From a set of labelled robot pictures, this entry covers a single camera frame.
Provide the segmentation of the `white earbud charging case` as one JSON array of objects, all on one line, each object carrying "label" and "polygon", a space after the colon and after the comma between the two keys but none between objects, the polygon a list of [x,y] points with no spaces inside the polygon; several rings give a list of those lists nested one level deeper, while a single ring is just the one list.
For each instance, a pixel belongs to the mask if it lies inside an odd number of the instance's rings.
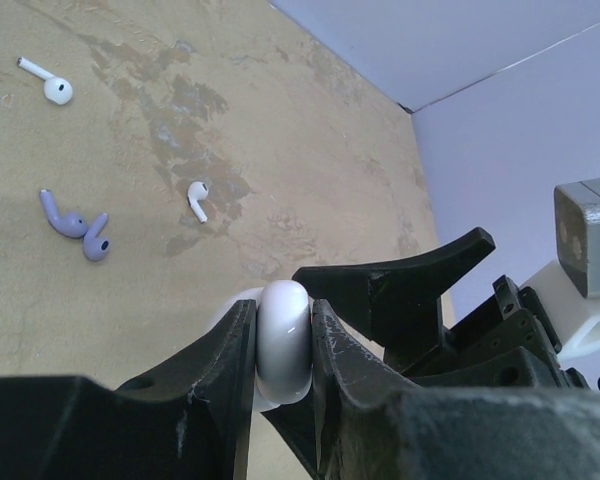
[{"label": "white earbud charging case", "polygon": [[267,412],[295,404],[312,383],[311,309],[306,289],[276,280],[243,290],[225,301],[208,322],[213,329],[239,300],[256,302],[256,376],[253,410]]}]

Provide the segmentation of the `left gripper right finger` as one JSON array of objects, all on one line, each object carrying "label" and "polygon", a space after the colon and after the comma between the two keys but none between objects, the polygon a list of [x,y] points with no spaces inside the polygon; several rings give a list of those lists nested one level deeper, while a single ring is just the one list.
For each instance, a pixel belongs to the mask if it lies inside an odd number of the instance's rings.
[{"label": "left gripper right finger", "polygon": [[321,479],[600,479],[600,393],[420,387],[313,305]]}]

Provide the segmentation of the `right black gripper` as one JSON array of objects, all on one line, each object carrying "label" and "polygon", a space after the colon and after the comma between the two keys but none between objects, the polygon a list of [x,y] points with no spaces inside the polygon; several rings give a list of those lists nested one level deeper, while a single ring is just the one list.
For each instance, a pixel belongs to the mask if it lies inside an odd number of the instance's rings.
[{"label": "right black gripper", "polygon": [[476,227],[432,251],[359,265],[299,268],[292,279],[348,325],[385,347],[384,362],[423,387],[589,387],[563,369],[538,295],[506,275],[494,294],[448,329],[441,296],[495,250]]}]

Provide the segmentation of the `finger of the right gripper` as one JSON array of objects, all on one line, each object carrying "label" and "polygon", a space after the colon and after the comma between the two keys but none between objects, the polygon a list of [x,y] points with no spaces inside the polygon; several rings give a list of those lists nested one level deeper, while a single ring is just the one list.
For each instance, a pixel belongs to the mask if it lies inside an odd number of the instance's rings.
[{"label": "finger of the right gripper", "polygon": [[269,423],[299,460],[311,479],[322,479],[317,470],[316,429],[313,398],[269,411]]}]

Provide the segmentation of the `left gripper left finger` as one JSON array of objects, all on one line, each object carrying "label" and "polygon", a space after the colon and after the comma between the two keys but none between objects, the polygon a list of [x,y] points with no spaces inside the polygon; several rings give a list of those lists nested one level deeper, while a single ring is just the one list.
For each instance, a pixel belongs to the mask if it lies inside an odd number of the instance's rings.
[{"label": "left gripper left finger", "polygon": [[84,376],[0,377],[0,479],[242,479],[256,304],[109,389]]}]

